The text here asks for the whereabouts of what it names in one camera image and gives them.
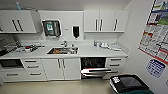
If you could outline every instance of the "faucet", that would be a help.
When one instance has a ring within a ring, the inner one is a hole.
[[[64,43],[61,45],[64,45],[64,47],[67,47],[67,41],[64,41]]]

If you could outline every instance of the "white cabinet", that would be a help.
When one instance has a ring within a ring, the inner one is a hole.
[[[21,59],[23,68],[11,68],[0,71],[4,82],[47,81],[40,59]]]
[[[84,31],[97,32],[99,29],[99,11],[84,11]]]
[[[42,31],[40,15],[36,11],[0,11],[0,21],[6,33],[37,33]]]
[[[124,32],[128,11],[84,11],[84,32]]]
[[[44,71],[6,71],[0,75],[4,82],[47,81]]]
[[[81,79],[80,58],[42,59],[48,80]]]
[[[103,79],[110,79],[111,76],[121,74],[126,58],[106,58],[105,67],[111,69],[112,73],[104,76]]]
[[[115,19],[114,19],[115,21],[114,31],[118,31],[118,32],[125,31],[128,17],[129,17],[128,11],[116,11]]]
[[[64,80],[59,59],[42,59],[42,63],[48,80]]]

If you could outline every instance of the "trash can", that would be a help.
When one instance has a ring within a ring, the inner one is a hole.
[[[118,94],[154,94],[136,75],[112,76],[110,84]]]

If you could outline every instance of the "poster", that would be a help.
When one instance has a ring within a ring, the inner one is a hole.
[[[155,0],[139,49],[168,65],[168,0]]]

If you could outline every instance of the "paper towel dispenser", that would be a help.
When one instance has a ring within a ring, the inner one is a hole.
[[[59,37],[61,35],[60,22],[58,20],[56,21],[45,20],[45,21],[42,21],[42,23],[43,23],[45,36]]]

